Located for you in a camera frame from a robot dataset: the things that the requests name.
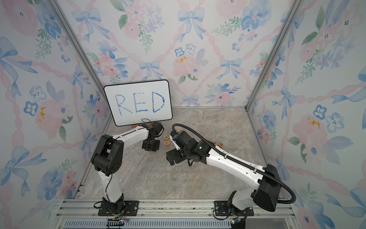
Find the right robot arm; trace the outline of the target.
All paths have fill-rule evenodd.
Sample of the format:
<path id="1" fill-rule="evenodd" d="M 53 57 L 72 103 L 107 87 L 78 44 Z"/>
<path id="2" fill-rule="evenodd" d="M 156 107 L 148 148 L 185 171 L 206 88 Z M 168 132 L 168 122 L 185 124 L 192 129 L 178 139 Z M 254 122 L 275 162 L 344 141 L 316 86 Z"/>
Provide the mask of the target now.
<path id="1" fill-rule="evenodd" d="M 193 150 L 191 155 L 187 155 L 188 148 L 180 147 L 176 143 L 175 149 L 166 153 L 166 159 L 170 165 L 175 165 L 184 160 L 198 160 L 202 163 L 222 169 L 231 175 L 241 179 L 249 188 L 242 191 L 233 191 L 227 201 L 228 208 L 237 214 L 247 208 L 258 206 L 263 210 L 274 212 L 278 203 L 281 186 L 265 176 L 256 172 L 256 169 L 270 175 L 276 179 L 280 179 L 276 167 L 268 164 L 265 168 L 244 161 L 234 155 L 220 155 L 218 150 L 226 153 L 219 147 L 212 149 L 203 140 L 193 142 Z"/>

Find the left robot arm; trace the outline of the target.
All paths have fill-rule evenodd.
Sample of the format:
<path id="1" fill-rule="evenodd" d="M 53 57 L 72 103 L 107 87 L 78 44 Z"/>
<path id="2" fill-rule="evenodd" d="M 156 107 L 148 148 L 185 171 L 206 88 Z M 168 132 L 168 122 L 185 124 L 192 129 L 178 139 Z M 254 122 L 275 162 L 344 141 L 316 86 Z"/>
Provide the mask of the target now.
<path id="1" fill-rule="evenodd" d="M 118 180 L 118 171 L 122 166 L 124 150 L 136 143 L 142 143 L 142 149 L 155 152 L 160 146 L 160 140 L 157 138 L 163 131 L 164 127 L 160 122 L 153 122 L 140 124 L 122 134 L 101 136 L 91 157 L 91 163 L 102 181 L 103 204 L 112 209 L 120 210 L 124 203 Z"/>

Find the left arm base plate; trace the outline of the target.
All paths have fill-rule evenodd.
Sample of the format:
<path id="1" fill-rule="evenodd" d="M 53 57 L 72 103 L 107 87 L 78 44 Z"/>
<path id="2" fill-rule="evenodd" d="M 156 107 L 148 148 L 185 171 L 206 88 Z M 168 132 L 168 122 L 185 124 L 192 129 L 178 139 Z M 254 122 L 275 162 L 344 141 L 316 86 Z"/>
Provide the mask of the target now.
<path id="1" fill-rule="evenodd" d="M 137 200 L 124 200 L 116 203 L 103 200 L 98 216 L 137 216 L 139 203 Z"/>

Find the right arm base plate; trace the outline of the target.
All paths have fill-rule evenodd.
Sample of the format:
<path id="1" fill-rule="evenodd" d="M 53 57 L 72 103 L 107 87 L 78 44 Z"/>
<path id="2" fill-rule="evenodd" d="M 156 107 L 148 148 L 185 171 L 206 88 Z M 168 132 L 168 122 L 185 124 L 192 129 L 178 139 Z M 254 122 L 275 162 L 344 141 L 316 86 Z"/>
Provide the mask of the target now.
<path id="1" fill-rule="evenodd" d="M 252 207 L 247 208 L 246 210 L 239 210 L 233 205 L 228 205 L 227 200 L 216 200 L 214 201 L 213 214 L 216 217 L 226 217 L 228 214 L 231 216 L 254 216 L 254 211 Z"/>

